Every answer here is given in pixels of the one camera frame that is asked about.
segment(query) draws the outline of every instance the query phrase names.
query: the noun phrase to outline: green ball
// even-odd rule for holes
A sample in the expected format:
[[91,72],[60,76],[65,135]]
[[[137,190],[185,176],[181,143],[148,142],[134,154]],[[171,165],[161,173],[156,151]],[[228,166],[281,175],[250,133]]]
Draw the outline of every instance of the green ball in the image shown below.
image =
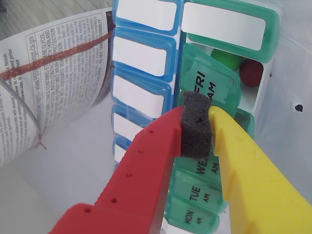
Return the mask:
[[216,49],[212,51],[211,57],[233,71],[236,71],[241,63],[244,61],[244,58],[241,56]]

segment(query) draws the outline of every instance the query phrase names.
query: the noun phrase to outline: pill organizer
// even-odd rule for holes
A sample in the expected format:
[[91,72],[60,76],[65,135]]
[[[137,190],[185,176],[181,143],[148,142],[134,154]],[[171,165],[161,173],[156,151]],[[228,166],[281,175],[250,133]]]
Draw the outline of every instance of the pill organizer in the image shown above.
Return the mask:
[[[236,0],[116,0],[113,15],[117,164],[140,130],[182,105],[184,91],[206,95],[253,136],[278,43],[277,11]],[[263,66],[259,87],[241,83],[246,59]],[[167,233],[172,225],[213,233],[226,207],[213,149],[204,160],[175,159],[163,221]]]

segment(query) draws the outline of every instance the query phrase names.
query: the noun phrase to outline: white wall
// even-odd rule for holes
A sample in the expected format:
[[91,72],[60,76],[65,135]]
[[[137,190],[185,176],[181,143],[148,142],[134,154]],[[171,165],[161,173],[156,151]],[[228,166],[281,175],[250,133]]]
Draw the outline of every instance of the white wall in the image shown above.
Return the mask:
[[59,217],[10,163],[0,169],[0,233],[45,234]]

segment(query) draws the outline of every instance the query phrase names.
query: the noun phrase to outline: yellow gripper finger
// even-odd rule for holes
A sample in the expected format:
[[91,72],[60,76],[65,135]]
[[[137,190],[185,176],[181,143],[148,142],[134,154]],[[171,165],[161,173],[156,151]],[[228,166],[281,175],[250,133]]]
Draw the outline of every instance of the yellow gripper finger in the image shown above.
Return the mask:
[[232,234],[312,234],[312,206],[248,134],[218,107],[209,120]]

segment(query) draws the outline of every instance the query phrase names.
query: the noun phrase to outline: white label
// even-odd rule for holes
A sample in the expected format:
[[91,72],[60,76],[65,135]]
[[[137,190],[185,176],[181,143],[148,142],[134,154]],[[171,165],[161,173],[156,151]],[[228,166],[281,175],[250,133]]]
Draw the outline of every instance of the white label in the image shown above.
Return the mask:
[[115,145],[115,160],[120,163],[122,158],[125,156],[125,149],[121,148],[119,145]]
[[162,95],[154,95],[119,76],[114,77],[113,95],[152,118],[161,116],[164,103]]
[[117,17],[155,29],[170,31],[176,16],[174,2],[158,0],[119,0]]
[[187,2],[182,31],[259,51],[266,23],[242,13]]
[[[0,41],[0,71],[95,40],[107,33],[106,12],[96,10],[51,22]],[[105,77],[108,41],[89,51],[51,62],[8,84],[46,132],[95,102]],[[0,167],[30,148],[37,130],[27,113],[0,87]]]
[[114,132],[133,141],[135,136],[142,130],[140,126],[114,113]]
[[167,51],[120,37],[114,38],[113,60],[161,77],[165,74]]

